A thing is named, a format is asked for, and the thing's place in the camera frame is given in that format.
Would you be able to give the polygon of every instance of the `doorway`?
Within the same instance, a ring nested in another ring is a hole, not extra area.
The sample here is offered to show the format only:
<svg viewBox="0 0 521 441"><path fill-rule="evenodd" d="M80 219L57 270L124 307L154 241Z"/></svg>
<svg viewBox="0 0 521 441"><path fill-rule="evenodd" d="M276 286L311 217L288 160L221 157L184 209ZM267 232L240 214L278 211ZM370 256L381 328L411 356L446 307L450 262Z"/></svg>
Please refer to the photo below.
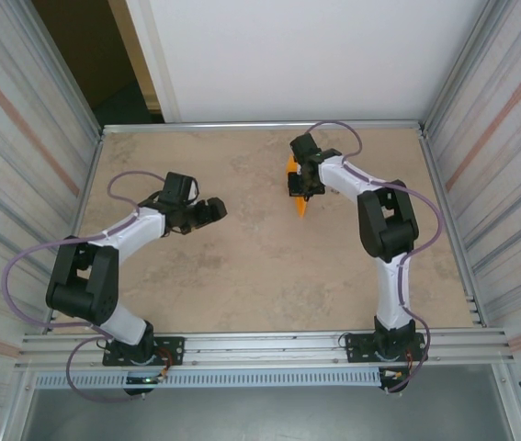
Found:
<svg viewBox="0 0 521 441"><path fill-rule="evenodd" d="M101 127L164 122L144 99L150 79L145 62L136 64L140 47L124 0L32 3Z"/></svg>

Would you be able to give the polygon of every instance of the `black mounting plate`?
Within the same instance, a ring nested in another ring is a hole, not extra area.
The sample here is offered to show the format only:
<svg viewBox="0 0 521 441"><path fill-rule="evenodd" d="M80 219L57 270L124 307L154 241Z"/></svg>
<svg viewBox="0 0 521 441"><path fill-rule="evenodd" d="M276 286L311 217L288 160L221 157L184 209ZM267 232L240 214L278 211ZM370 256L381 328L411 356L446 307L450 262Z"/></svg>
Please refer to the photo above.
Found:
<svg viewBox="0 0 521 441"><path fill-rule="evenodd" d="M183 364L183 355L185 354L185 337L154 337L154 355L149 362L144 364L136 364L125 358L115 358L110 351L109 342L105 345L105 354L103 355L103 366L166 366L166 361L159 355L155 354L156 348L163 347L172 355L172 365L180 366Z"/></svg>
<svg viewBox="0 0 521 441"><path fill-rule="evenodd" d="M424 356L425 339L423 334L416 333L415 338L398 356L388 359L377 350L374 334L345 334L345 354L348 363L372 363L380 361L407 362L407 351L413 357L413 362L420 361Z"/></svg>

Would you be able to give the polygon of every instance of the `cable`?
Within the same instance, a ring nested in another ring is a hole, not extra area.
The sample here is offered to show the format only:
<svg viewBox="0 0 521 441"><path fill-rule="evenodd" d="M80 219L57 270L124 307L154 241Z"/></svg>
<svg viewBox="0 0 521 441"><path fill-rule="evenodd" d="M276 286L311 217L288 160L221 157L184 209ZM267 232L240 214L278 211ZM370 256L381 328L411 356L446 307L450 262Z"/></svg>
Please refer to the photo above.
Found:
<svg viewBox="0 0 521 441"><path fill-rule="evenodd" d="M342 341L342 339L344 337L346 337L347 335L350 335L351 333L343 333L342 335L340 335L339 337L337 337L337 345L344 348L344 349L347 349L347 346L346 345L340 345L340 341Z"/></svg>
<svg viewBox="0 0 521 441"><path fill-rule="evenodd" d="M107 194L108 194L108 196L110 198L113 198L115 200L121 200L123 202L129 203L133 207L133 209L135 211L133 216L131 216L126 222L122 223L120 226L112 228L109 231L102 232L100 234L96 234L96 235L93 235L93 236L87 236L87 237L78 237L78 238L73 238L73 239L64 239L64 240L61 240L61 241L54 241L54 242L41 243L41 244L38 244L38 245L34 245L34 246L28 248L27 250L21 251L19 254L17 254L15 257L13 257L11 260L9 260L7 262L5 268L3 269L3 273L1 275L1 290L2 290L2 293L3 293L3 299L5 299L5 302L9 306L11 311L19 319L21 319L22 321L27 322L29 324L33 324L35 326L41 326L41 327L46 327L46 328L65 328L65 327L73 327L73 326L89 326L89 327L94 328L98 333L102 334L102 336L99 335L99 336L96 336L96 337L90 337L90 338L87 338L86 340L84 340L83 342L81 342L77 347L75 347L73 349L73 351L70 353L70 355L68 357L68 361L66 362L66 381L68 382L68 385L70 386L70 388L74 392L76 392L78 395L80 395L81 397L85 398L86 400L94 401L94 402L109 402L109 403L111 403L111 402L126 402L126 401L131 401L131 400L134 400L135 398L137 398L137 396L136 397L131 397L131 398L105 398L105 397L98 397L98 396L90 395L88 393L85 393L85 392L79 390L73 383L72 376L70 374L70 368L71 368L71 364L73 362L73 358L74 358L74 355L76 354L76 352L78 352L78 350L82 346L86 345L87 343L99 341L99 340L103 339L104 337L105 338L112 338L112 336L109 335L108 333L106 333L105 331L103 331L102 329L100 329L99 327L93 326L93 324L91 322L52 323L52 322L40 322L39 320L36 320L36 319L34 319L32 317L29 317L25 312L20 310L17 307L16 303L14 302L13 297L11 296L11 293L9 292L8 279L9 279L9 274L10 274L11 269L13 268L13 266L15 266L15 264L19 260L21 260L22 258L24 258L25 256L27 256L27 255L29 255L31 253L35 253L36 251L45 250L47 248L52 248L52 247L56 247L56 246L72 245L72 244L88 243L88 242L92 242L92 241L98 241L100 239L104 239L105 237L108 237L111 234L115 234L117 232L120 232L120 231L128 228L130 225L132 225L132 223L135 222L138 219L138 216L140 216L140 207L138 206L138 204L135 201L131 200L130 198L125 198L123 196L116 195L116 194L114 194L111 191L111 188L113 187L113 184L115 184L115 182L118 179L120 179L121 177L126 176L126 175L147 175L147 176L155 177L156 179L164 182L164 178L163 177L161 177L161 176L159 176L159 175L157 175L155 173L146 172L146 171L142 171L142 170L130 170L130 171L119 173L118 175L113 176L113 178L111 178L111 180L109 181L109 183L107 185Z"/></svg>
<svg viewBox="0 0 521 441"><path fill-rule="evenodd" d="M102 330L100 330L99 328L95 327L90 322L52 323L52 322L41 322L41 321L36 320L36 319L34 319L32 317L29 317L25 312L20 310L17 307L16 303L14 302L13 297L11 296L11 293L9 292L8 279L9 279L9 273L11 272L11 269L13 268L13 266L15 266L15 264L19 260L21 260L22 258L28 256L29 254L35 253L35 252L40 251L40 250L45 250L47 248L56 247L56 246L74 245L74 244L79 244L79 243L87 243L87 242L98 241L98 240L104 239L108 235L120 232L121 230L124 230L124 229L128 228L130 225L132 225L132 223L135 222L138 219L138 216L140 215L140 207L133 200L131 200L129 198L124 198L123 196L119 196L119 195L116 195L116 194L111 192L111 187L113 186L113 184L119 178L121 178L121 177L123 177L125 175L147 175L147 176L155 177L156 179L159 179L162 182L164 182L164 179L161 176L156 175L156 174L151 173L151 172L142 171L142 170L131 170L131 171L123 172L123 173L120 173L118 175L113 176L113 178L109 181L109 183L107 185L107 194L108 194L108 196L110 198L114 198L116 200L121 200L123 202L127 202L127 203L131 204L131 206L135 210L134 215L131 216L126 222L124 222L123 224L121 224L118 227L115 227L115 228L111 229L110 231L106 231L106 232L103 232L103 233L100 233L100 234L96 234L96 235L93 235L93 236L77 237L77 238L72 238L72 239L63 239L63 240L60 240L60 241L54 241L54 242L48 242L48 243L40 243L38 245L31 246L27 250L21 251L19 254L17 254L15 257L13 257L11 260L9 260L7 262L5 268L3 269L3 273L1 275L1 291L3 293L3 299L5 300L6 304L9 306L11 311L19 319L21 319L22 321L27 322L29 324L33 324L34 326L41 326L41 327L44 327L44 328L70 328L70 327L75 327L75 326L88 326L88 327L95 328L98 332L100 332L102 334L104 333Z"/></svg>
<svg viewBox="0 0 521 441"><path fill-rule="evenodd" d="M411 369L413 367L413 355L410 349L407 349L405 352L405 358L407 358L407 371L411 373Z"/></svg>
<svg viewBox="0 0 521 441"><path fill-rule="evenodd" d="M164 360L164 357L166 357L166 363L164 368L160 371L160 374L158 375L158 379L166 379L166 374L168 373L168 369L175 363L172 354L168 349L165 347L159 347L156 351L158 356Z"/></svg>
<svg viewBox="0 0 521 441"><path fill-rule="evenodd" d="M335 121L335 120L320 121L320 122L317 122L316 124L313 124L311 127L309 127L305 131L305 133L310 133L313 129L315 129L316 127L319 127L319 126L321 126L323 124L336 124L338 126L345 127L346 129L350 130L352 132L352 134L355 136L355 138L357 139L357 141L358 141L358 150L356 150L355 152L346 154L345 156L342 157L342 166L344 167L344 169L350 175L352 175L354 177L357 177L358 179L360 179L360 180L362 180L364 182L369 182L370 184L375 185L375 186L386 187L386 188L390 188L390 189L393 189L393 190L396 190L396 191L402 191L404 193L412 195L412 196L422 200L434 212L434 214L436 215L436 219L437 219L436 234L434 234L434 236L429 241L427 241L423 245L419 246L418 248L415 248L410 253L406 254L399 261L399 271L398 271L398 277L397 277L399 279L399 282L398 282L399 283L399 286L398 286L399 304L401 305L402 309L405 311L405 313L407 315L409 315L413 319L417 320L419 323L421 323L424 326L424 329L425 329L425 348L424 348L424 352L422 354L422 359L419 361L419 363L413 369L413 371L407 376L407 378L404 379L401 383L399 383L396 386L393 386L392 388L387 390L387 392L394 392L397 389L399 389L402 386L404 386L405 384L407 384L407 382L409 380L411 380L417 374L417 372L419 372L421 367L424 365L425 359L427 358L427 355L429 353L429 346L430 346L431 340L432 340L432 335L431 335L429 326L427 325L427 322L423 318L421 318L420 316L418 316L417 314L415 314L414 312L412 312L409 308L407 308L405 306L405 299L403 298L403 283L402 283L402 280L403 280L403 266L404 266L405 262L407 262L407 260L409 260L414 255L416 255L418 253L421 253L423 250L429 248L435 241L437 241L439 239L439 237L440 237L440 235L442 233L442 230L444 228L444 216L442 216L442 212L436 207L436 205L430 199L426 198L421 193L419 193L419 192L417 192L415 190L411 190L410 188L396 186L396 185L391 184L389 182L371 180L369 177L364 176L364 175L360 174L359 172L357 172L356 170L354 170L353 168L351 168L346 163L347 162L347 158L351 158L353 156L357 156L357 155L360 154L360 152L362 152L362 139L360 138L360 135L358 135L358 132L356 130L354 130L351 126L349 126L348 124L345 124L342 121Z"/></svg>
<svg viewBox="0 0 521 441"><path fill-rule="evenodd" d="M83 397L85 400L89 400L92 402L103 402L103 403L114 403L114 402L127 402L127 401L133 401L137 398L140 398L140 395L135 395L133 397L124 397L124 398L107 398L107 397L101 397L99 395L91 395L90 393L86 393L80 389L78 389L73 382L72 375L70 374L70 367L73 363L74 355L78 352L78 350L86 345L87 343L96 342L98 340L103 340L104 338L100 335L96 337L90 337L78 344L77 347L73 349L73 352L70 353L68 356L68 360L66 361L66 381L68 382L68 386L70 386L70 389L72 389L75 393Z"/></svg>

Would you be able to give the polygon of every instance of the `white wall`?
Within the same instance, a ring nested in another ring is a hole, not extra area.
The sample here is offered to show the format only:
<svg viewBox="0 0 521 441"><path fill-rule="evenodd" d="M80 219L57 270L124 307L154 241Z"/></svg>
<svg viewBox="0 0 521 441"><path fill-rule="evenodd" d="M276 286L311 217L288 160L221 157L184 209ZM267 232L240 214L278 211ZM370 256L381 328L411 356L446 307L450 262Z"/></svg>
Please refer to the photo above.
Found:
<svg viewBox="0 0 521 441"><path fill-rule="evenodd" d="M421 119L486 0L128 0L170 122Z"/></svg>

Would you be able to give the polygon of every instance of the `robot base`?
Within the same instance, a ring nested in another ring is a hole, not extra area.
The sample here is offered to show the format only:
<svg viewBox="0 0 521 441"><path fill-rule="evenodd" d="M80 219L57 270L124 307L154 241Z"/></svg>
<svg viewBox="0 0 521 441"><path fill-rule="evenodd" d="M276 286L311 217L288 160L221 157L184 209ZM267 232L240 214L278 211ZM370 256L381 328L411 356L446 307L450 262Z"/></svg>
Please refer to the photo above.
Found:
<svg viewBox="0 0 521 441"><path fill-rule="evenodd" d="M180 366L183 364L185 352L185 337L154 337L153 350L148 351L151 355L147 358L132 356L124 351L121 346L127 346L116 340L108 342L103 355L103 366L167 366L167 354L172 357L170 365Z"/></svg>
<svg viewBox="0 0 521 441"><path fill-rule="evenodd" d="M386 329L375 318L372 334L345 334L348 363L418 362L424 356L424 335L415 331L415 321L399 329Z"/></svg>

